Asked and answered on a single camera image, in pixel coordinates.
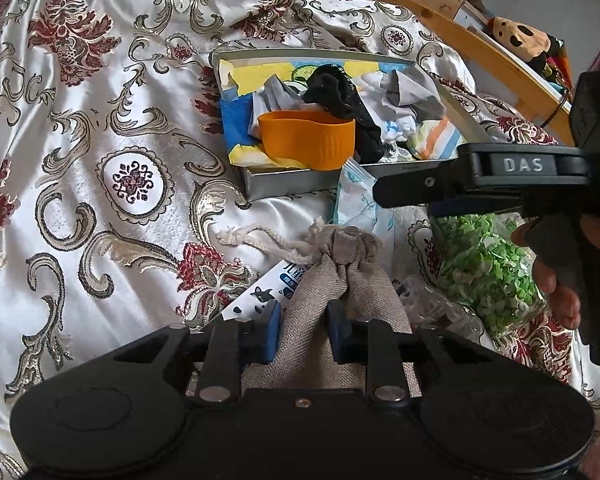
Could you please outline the striped colourful towel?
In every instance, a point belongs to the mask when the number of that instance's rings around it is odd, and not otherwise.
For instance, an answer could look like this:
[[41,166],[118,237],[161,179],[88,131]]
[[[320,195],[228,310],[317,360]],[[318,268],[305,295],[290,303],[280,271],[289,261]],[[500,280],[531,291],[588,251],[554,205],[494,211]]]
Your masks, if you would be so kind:
[[457,156],[457,148],[466,140],[447,118],[425,120],[406,144],[408,151],[419,160],[443,160]]

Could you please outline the black fabric pouch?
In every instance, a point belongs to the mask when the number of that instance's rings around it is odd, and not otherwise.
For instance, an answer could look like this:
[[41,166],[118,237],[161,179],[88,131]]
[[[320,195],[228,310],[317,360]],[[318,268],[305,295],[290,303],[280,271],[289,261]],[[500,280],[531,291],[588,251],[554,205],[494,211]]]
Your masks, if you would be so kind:
[[385,156],[381,130],[371,118],[351,78],[340,66],[318,66],[307,80],[302,100],[324,107],[336,118],[355,122],[355,151],[362,164],[376,164]]

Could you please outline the bag of green beads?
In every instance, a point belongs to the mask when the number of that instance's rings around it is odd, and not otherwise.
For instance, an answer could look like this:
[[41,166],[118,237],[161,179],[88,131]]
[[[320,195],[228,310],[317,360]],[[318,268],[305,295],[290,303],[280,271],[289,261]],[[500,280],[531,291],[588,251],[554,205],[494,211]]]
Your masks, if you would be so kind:
[[534,255],[512,241],[520,214],[431,218],[442,263],[437,288],[474,312],[493,338],[518,330],[546,301],[532,278]]

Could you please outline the light blue tissue packet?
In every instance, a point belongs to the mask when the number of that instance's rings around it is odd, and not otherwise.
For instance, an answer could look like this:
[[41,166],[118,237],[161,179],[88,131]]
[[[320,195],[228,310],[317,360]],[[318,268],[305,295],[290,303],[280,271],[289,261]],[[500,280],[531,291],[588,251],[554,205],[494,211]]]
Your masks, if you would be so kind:
[[381,266],[391,273],[394,252],[394,212],[379,207],[373,199],[373,186],[377,179],[353,158],[340,170],[337,185],[335,212],[332,223],[338,226],[355,226],[375,235],[381,247],[378,258]]

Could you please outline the red rack of vials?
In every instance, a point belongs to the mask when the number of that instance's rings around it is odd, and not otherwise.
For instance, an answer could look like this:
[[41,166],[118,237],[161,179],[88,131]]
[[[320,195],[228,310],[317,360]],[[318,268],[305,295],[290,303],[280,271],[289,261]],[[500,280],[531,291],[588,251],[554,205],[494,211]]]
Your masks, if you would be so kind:
[[419,275],[407,276],[395,290],[413,328],[444,328],[476,344],[486,333],[474,312],[449,301]]

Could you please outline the wooden bed frame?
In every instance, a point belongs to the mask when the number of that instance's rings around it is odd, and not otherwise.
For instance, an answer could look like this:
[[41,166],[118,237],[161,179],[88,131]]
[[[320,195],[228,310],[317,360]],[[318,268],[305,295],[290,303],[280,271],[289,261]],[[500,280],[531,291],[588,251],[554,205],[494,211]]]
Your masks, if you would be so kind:
[[411,10],[422,24],[453,47],[466,62],[475,63],[508,91],[505,100],[529,120],[544,125],[567,145],[573,144],[569,128],[570,104],[531,68],[481,32],[486,19],[464,0],[379,0]]

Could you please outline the plush doll head toy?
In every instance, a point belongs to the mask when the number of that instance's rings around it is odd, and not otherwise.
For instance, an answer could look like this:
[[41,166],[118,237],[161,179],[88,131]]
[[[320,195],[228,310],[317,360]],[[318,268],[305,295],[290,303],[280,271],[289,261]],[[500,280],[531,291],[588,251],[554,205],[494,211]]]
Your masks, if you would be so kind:
[[572,89],[568,53],[561,39],[501,16],[494,16],[488,21],[488,32],[543,79],[559,87]]

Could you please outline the metal tray with frog picture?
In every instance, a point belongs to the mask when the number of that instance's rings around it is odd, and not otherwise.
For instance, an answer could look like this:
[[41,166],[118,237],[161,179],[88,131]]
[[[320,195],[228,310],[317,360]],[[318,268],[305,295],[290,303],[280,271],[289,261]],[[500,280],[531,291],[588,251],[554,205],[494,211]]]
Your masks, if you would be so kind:
[[400,58],[219,49],[212,67],[249,200],[333,188],[350,157],[383,177],[490,139],[439,77]]

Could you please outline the grey linen drawstring pouch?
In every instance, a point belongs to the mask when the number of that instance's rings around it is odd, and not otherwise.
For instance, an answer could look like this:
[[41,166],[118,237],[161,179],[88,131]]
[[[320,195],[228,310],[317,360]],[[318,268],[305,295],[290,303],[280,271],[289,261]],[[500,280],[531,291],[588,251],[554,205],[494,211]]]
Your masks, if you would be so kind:
[[333,356],[338,324],[386,322],[396,333],[411,323],[389,275],[380,263],[377,236],[356,226],[333,226],[316,218],[305,237],[287,240],[250,224],[217,234],[225,246],[248,245],[286,262],[306,266],[283,314],[279,347],[272,363],[253,364],[242,375],[247,389],[361,389],[365,367],[339,364]]

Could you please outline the floral satin bedspread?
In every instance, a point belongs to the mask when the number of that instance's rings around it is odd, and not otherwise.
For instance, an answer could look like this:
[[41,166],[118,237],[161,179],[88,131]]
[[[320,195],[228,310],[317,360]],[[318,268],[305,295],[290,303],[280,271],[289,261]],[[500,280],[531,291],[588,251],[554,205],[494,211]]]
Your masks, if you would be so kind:
[[[216,50],[400,58],[439,77],[497,144],[559,145],[481,93],[464,58],[379,0],[0,0],[0,479],[600,479],[581,391],[444,328],[411,327],[411,401],[247,389],[197,402],[189,335],[282,258],[217,234],[301,240],[333,188],[249,200],[230,164]],[[431,218],[394,212],[391,283],[437,285]]]

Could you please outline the orange silicone cup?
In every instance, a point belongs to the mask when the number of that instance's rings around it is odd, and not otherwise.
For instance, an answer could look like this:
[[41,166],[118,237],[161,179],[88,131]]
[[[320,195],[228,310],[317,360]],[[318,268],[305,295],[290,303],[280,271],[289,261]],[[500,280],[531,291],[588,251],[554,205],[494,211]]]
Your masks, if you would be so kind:
[[318,171],[340,169],[355,152],[355,122],[321,110],[276,110],[257,118],[274,162]]

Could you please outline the small milk carton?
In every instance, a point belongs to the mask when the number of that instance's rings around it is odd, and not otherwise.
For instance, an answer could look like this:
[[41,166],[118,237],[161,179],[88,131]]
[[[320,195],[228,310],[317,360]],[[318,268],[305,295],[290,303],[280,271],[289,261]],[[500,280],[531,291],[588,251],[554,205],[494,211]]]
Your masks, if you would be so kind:
[[308,266],[280,260],[271,270],[263,274],[240,296],[222,310],[223,321],[237,318],[242,321],[256,320],[266,311],[271,301],[286,309],[300,285]]

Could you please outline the grey blue cloth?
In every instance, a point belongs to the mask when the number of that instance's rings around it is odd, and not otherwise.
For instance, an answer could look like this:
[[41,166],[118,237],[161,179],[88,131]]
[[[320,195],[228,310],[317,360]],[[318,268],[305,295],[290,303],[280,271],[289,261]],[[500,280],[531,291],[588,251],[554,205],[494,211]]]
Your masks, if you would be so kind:
[[[380,128],[383,144],[404,142],[414,136],[417,127],[425,120],[438,120],[445,116],[446,108],[437,86],[428,74],[415,65],[404,70],[373,72],[350,78],[371,118]],[[296,84],[283,81],[277,75],[270,76],[262,88],[251,94],[251,136],[257,138],[260,135],[257,118],[267,112],[327,112],[318,104],[309,104],[302,100],[306,89],[307,82]]]

